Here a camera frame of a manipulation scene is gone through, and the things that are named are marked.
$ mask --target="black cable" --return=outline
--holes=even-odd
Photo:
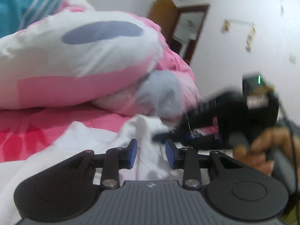
[[[297,157],[296,157],[296,148],[295,148],[295,143],[294,143],[294,131],[292,129],[292,126],[290,124],[290,122],[287,119],[287,114],[286,111],[284,110],[282,104],[279,102],[279,108],[281,110],[281,113],[283,115],[283,119],[286,123],[286,126],[289,130],[289,134],[290,134],[290,139],[291,139],[291,143],[292,143],[292,153],[293,153],[293,162],[294,162],[294,168],[295,168],[295,180],[296,180],[296,192],[298,191],[298,172],[297,172]],[[296,218],[297,218],[297,225],[300,225],[300,217],[299,217],[299,206],[298,206],[298,202],[296,203]]]

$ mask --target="gray patch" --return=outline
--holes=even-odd
[[[61,41],[65,44],[79,45],[119,36],[137,37],[142,33],[142,28],[127,21],[100,21],[69,31]]]
[[[169,71],[153,71],[142,83],[136,103],[153,116],[173,118],[182,114],[178,79]]]

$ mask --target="human hand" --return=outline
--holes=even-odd
[[[293,137],[295,152],[297,173],[300,177],[300,139],[298,136]],[[238,145],[233,150],[233,157],[238,161],[263,172],[266,175],[271,175],[274,162],[266,161],[266,155],[264,151],[268,150],[271,146],[276,146],[282,153],[293,163],[293,150],[290,138],[290,132],[286,128],[273,127],[265,130],[257,139],[253,141],[248,152],[247,148],[243,145]]]

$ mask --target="white cloth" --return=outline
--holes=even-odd
[[[29,157],[25,161],[0,163],[0,224],[13,225],[20,219],[13,194],[24,179],[39,173],[83,150],[92,149],[96,154],[114,147],[126,147],[132,138],[138,141],[138,151],[133,169],[120,170],[124,180],[181,180],[182,170],[171,170],[164,145],[153,143],[152,135],[168,131],[157,117],[137,115],[124,124],[119,134],[107,130],[87,128],[73,122],[55,143]],[[100,182],[101,174],[95,175],[94,183]]]

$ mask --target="doorway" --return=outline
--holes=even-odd
[[[209,4],[177,8],[172,0],[157,0],[148,18],[162,28],[170,49],[189,65],[208,9]]]

